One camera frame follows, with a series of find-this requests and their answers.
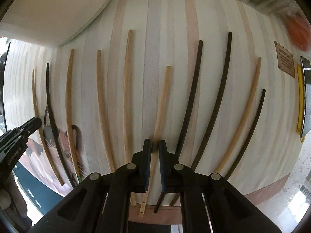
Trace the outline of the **thin black chopstick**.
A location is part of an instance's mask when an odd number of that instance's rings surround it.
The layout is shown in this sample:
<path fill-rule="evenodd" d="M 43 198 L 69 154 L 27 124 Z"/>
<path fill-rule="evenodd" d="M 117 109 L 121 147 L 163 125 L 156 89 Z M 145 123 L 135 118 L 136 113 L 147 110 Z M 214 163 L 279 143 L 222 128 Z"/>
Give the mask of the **thin black chopstick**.
<path fill-rule="evenodd" d="M 56 150 L 58 152 L 58 156 L 59 159 L 61 161 L 61 164 L 63 166 L 63 169 L 66 173 L 66 176 L 71 184 L 71 186 L 74 188 L 76 187 L 76 183 L 67 167 L 65 158 L 63 156 L 62 150 L 61 150 L 61 146 L 59 144 L 59 133 L 58 133 L 58 128 L 56 126 L 55 123 L 55 119 L 54 119 L 54 113 L 52 110 L 52 104 L 51 104 L 51 94 L 50 94 L 50 64 L 47 63 L 46 65 L 46 96 L 47 96 L 47 107 L 48 107 L 48 113 L 49 113 L 49 118 L 50 118 L 50 124 L 51 124 L 51 128 L 52 128 L 52 134 L 53 134 L 53 138 L 54 138 L 54 142 L 56 145 Z"/>
<path fill-rule="evenodd" d="M 266 90 L 263 89 L 261 92 L 261 98 L 260 98 L 260 102 L 256 111 L 256 115 L 253 119 L 253 123 L 251 125 L 251 128 L 249 130 L 248 135 L 246 136 L 246 139 L 239 151 L 239 154 L 237 155 L 235 161 L 233 162 L 232 166 L 230 167 L 230 169 L 228 170 L 228 172 L 225 175 L 225 180 L 228 180 L 231 175 L 233 174 L 233 172 L 236 170 L 238 164 L 240 163 L 240 161 L 242 160 L 242 157 L 244 156 L 244 153 L 246 152 L 246 149 L 248 148 L 248 145 L 252 139 L 253 133 L 255 132 L 256 126 L 258 124 L 259 121 L 259 117 L 261 115 L 261 111 L 263 108 L 263 104 L 264 104 L 264 100 L 265 100 L 265 95 L 266 95 Z"/>

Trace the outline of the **dark brown chopstick centre right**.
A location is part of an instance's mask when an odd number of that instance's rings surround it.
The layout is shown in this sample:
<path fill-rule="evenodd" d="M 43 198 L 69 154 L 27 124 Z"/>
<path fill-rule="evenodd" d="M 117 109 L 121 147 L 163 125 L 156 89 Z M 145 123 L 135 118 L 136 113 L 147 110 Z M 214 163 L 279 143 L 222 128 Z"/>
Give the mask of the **dark brown chopstick centre right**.
<path fill-rule="evenodd" d="M 193 110 L 193 106 L 194 106 L 194 102 L 195 102 L 196 91 L 197 91 L 199 73 L 200 73 L 203 45 L 204 45 L 204 41 L 200 40 L 198 43 L 198 51 L 197 51 L 197 57 L 196 57 L 195 71 L 193 73 L 193 79 L 192 79 L 190 94 L 189 94 L 189 98 L 188 98 L 186 113 L 185 113 L 185 116 L 183 119 L 182 128 L 181 128 L 179 139 L 178 139 L 176 149 L 175 149 L 175 155 L 177 156 L 177 158 L 180 157 L 180 154 L 181 154 L 181 151 L 182 151 L 182 148 L 184 145 L 184 141 L 186 139 L 188 127 L 190 124 L 191 114 L 192 114 L 192 110 Z"/>

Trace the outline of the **long light wooden chopstick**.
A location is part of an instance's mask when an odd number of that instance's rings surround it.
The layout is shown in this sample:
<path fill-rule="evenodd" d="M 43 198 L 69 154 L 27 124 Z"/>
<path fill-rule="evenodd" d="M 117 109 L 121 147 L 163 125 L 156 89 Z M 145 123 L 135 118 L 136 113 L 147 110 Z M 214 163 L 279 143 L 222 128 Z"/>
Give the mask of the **long light wooden chopstick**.
<path fill-rule="evenodd" d="M 133 30 L 128 31 L 123 74 L 123 141 L 125 163 L 131 162 L 131 68 Z"/>

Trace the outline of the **wooden utensil holder box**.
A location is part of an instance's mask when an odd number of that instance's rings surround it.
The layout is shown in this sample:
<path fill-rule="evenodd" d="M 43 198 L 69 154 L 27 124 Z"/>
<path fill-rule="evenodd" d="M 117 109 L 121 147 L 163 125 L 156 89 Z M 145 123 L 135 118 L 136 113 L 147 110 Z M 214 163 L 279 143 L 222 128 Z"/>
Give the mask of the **wooden utensil holder box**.
<path fill-rule="evenodd" d="M 41 46 L 64 45 L 88 27 L 110 0 L 13 0 L 1 36 Z"/>

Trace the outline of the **dark brown chopstick long right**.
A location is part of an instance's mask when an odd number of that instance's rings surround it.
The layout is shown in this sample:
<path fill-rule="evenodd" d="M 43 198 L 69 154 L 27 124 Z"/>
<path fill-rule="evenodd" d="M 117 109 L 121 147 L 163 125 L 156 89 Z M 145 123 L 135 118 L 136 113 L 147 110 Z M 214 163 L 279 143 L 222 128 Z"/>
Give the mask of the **dark brown chopstick long right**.
<path fill-rule="evenodd" d="M 222 71 L 222 77 L 221 77 L 221 82 L 219 85 L 219 89 L 218 89 L 218 94 L 217 94 L 217 98 L 215 101 L 215 105 L 213 107 L 213 111 L 206 129 L 206 132 L 204 133 L 204 136 L 202 138 L 201 144 L 199 146 L 198 152 L 196 153 L 196 156 L 191 164 L 191 169 L 193 171 L 196 170 L 203 154 L 204 151 L 206 149 L 207 143 L 210 139 L 210 136 L 212 134 L 214 125 L 216 123 L 217 120 L 217 116 L 221 107 L 221 102 L 222 102 L 222 98 L 224 95 L 224 91 L 225 91 L 225 87 L 226 87 L 226 82 L 227 82 L 227 77 L 228 77 L 228 71 L 229 71 L 229 64 L 230 64 L 230 57 L 231 57 L 231 49 L 232 49 L 232 32 L 229 31 L 228 32 L 228 38 L 227 38 L 227 47 L 226 47 L 226 55 L 225 55 L 225 63 L 224 63 L 224 67 L 223 67 L 223 71 Z"/>

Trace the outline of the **brown paper label card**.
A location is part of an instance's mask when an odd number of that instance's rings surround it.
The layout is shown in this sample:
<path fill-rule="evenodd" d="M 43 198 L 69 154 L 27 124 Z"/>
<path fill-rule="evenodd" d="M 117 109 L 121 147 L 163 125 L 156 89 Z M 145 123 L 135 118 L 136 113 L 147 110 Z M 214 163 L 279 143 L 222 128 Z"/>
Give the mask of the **brown paper label card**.
<path fill-rule="evenodd" d="M 292 78 L 295 78 L 295 65 L 292 53 L 276 41 L 274 41 L 274 45 L 277 53 L 278 68 Z"/>

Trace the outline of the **yellow black edged tray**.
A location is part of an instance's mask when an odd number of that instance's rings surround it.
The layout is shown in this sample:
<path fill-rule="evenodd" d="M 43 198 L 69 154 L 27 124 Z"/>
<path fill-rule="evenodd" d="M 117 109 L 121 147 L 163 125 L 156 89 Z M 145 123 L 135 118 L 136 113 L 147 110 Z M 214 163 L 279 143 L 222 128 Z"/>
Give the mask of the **yellow black edged tray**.
<path fill-rule="evenodd" d="M 299 112 L 297 133 L 300 140 L 310 132 L 310 61 L 300 56 L 301 64 L 297 66 L 299 89 Z"/>

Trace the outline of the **orange red plastic item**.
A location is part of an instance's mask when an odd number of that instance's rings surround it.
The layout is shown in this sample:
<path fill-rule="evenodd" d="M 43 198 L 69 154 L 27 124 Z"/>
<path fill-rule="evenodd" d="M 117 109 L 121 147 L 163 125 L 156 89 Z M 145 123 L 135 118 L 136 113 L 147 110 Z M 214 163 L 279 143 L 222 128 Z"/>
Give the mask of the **orange red plastic item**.
<path fill-rule="evenodd" d="M 308 52 L 310 50 L 310 25 L 308 21 L 300 16 L 288 16 L 285 26 L 293 45 L 303 52 Z"/>

